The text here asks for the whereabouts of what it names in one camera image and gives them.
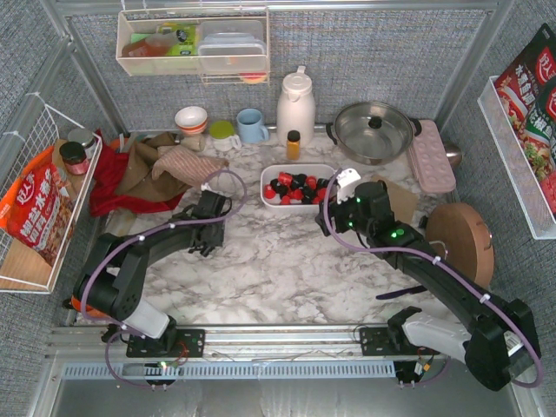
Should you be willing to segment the white rectangular storage basket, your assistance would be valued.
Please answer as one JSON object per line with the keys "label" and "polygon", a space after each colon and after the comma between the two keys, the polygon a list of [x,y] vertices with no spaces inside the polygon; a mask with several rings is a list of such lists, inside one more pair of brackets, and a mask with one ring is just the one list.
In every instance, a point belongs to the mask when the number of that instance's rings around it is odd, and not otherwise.
{"label": "white rectangular storage basket", "polygon": [[289,174],[307,174],[315,176],[316,178],[329,179],[334,169],[322,163],[290,163],[290,164],[275,164],[266,167],[260,177],[260,198],[264,207],[272,215],[316,215],[319,212],[317,204],[302,204],[300,201],[294,202],[289,205],[281,205],[279,196],[274,199],[267,199],[264,195],[264,188],[270,181],[277,178],[281,172]]}

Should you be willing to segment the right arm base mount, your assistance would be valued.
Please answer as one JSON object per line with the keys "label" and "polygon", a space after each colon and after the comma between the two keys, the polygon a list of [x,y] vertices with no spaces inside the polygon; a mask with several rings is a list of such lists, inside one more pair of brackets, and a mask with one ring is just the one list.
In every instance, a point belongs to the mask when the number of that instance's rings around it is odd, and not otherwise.
{"label": "right arm base mount", "polygon": [[419,346],[405,336],[402,325],[421,309],[408,307],[392,316],[386,326],[359,329],[361,352],[364,356],[417,355]]}

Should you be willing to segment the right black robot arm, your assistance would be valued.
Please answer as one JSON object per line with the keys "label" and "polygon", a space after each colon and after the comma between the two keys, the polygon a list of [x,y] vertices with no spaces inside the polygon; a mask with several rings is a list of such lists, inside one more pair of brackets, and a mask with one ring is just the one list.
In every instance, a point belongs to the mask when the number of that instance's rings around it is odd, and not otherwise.
{"label": "right black robot arm", "polygon": [[521,300],[504,301],[465,277],[434,253],[421,233],[395,219],[386,183],[347,180],[338,170],[327,181],[315,220],[324,235],[344,247],[353,231],[367,240],[361,249],[414,278],[457,317],[451,323],[419,308],[406,308],[389,323],[393,342],[406,339],[465,364],[484,387],[499,391],[512,382],[538,387],[544,378],[531,309]]}

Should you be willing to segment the pink striped cloth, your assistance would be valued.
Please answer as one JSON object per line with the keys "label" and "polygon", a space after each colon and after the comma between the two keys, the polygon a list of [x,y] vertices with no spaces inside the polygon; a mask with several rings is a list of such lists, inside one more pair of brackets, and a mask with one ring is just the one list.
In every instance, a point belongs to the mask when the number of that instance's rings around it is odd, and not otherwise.
{"label": "pink striped cloth", "polygon": [[200,188],[211,175],[229,166],[227,159],[200,156],[182,145],[162,146],[157,152],[158,159],[152,168],[154,180],[168,173],[176,180],[195,188]]}

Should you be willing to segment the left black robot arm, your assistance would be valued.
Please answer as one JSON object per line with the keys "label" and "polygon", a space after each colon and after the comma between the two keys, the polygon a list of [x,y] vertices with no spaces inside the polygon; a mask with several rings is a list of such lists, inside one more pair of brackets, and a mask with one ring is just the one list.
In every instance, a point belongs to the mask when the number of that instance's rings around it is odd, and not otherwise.
{"label": "left black robot arm", "polygon": [[206,190],[198,203],[159,227],[136,235],[101,235],[74,287],[73,307],[97,311],[168,351],[177,341],[175,320],[142,298],[147,269],[184,249],[208,256],[223,244],[222,218],[231,208],[230,198]]}

